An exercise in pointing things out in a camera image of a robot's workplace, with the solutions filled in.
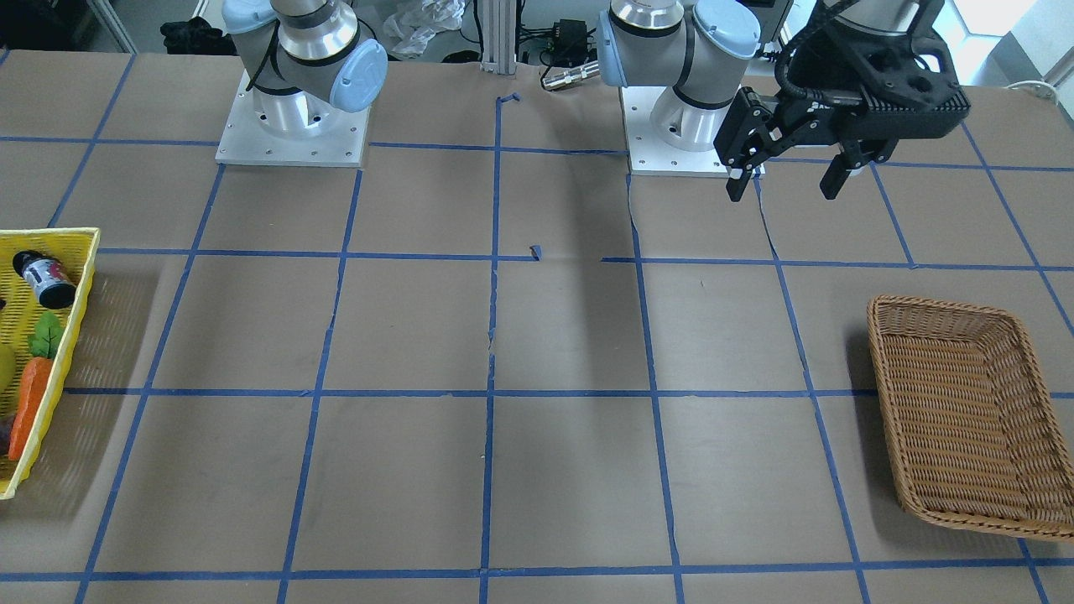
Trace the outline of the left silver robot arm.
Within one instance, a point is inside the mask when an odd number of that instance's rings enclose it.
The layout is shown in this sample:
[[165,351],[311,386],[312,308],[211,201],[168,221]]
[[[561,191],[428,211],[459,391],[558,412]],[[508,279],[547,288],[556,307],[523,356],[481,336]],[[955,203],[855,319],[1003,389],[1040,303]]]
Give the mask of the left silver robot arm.
[[613,1],[596,31],[601,77],[656,86],[653,125],[667,143],[717,153],[739,201],[764,162],[837,146],[821,177],[832,200],[852,172],[890,160],[898,142],[937,140],[969,116],[941,1],[818,1],[774,64],[778,91],[744,86],[761,51],[759,17],[739,1]]

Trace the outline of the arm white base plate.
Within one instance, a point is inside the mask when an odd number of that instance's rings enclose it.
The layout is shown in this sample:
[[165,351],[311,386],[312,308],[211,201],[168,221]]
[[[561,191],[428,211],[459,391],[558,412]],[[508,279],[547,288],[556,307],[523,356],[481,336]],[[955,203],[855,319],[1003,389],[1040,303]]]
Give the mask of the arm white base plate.
[[363,167],[372,106],[349,113],[303,91],[274,96],[248,83],[242,74],[215,153],[219,164]]
[[632,86],[620,91],[633,175],[729,179],[741,169],[722,163],[714,146],[728,107],[693,107],[674,89]]

